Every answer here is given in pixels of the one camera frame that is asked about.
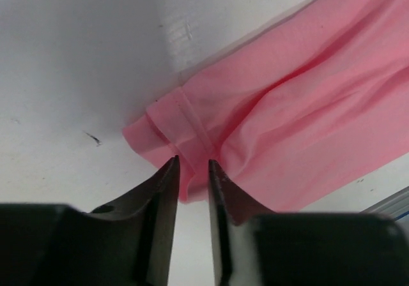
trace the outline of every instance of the white surface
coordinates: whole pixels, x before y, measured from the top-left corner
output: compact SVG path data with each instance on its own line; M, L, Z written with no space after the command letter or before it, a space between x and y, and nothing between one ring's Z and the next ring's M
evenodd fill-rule
M0 0L0 202L89 210L133 188L154 169L129 150L123 125L306 2ZM401 163L391 177L408 176ZM376 177L312 208L359 209L402 186ZM169 284L213 285L211 261L206 203L180 206Z

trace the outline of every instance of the pink garment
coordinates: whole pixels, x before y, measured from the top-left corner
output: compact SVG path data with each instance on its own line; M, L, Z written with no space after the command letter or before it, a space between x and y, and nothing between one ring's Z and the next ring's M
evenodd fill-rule
M299 210L409 152L409 0L316 0L123 133L158 167L180 155L182 201L205 198L214 158L265 206Z

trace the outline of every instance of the pink sleeve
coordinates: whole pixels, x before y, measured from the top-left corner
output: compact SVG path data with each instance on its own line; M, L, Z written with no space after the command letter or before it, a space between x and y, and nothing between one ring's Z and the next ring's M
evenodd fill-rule
M180 199L214 158L274 210L298 210L409 151L409 0L316 0L192 77L125 128Z

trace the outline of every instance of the pink fabric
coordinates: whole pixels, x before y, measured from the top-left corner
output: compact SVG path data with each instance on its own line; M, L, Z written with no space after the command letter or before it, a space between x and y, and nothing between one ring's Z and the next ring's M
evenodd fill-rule
M269 208L301 209L409 152L409 0L316 0L123 133L158 167L180 155L182 201L205 197L215 158Z

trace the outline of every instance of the folded cloth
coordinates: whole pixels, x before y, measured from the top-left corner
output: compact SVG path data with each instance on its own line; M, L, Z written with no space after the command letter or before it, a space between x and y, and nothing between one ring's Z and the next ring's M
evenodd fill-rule
M296 211L409 152L409 0L315 0L123 130L156 166L180 155L180 200L207 165Z

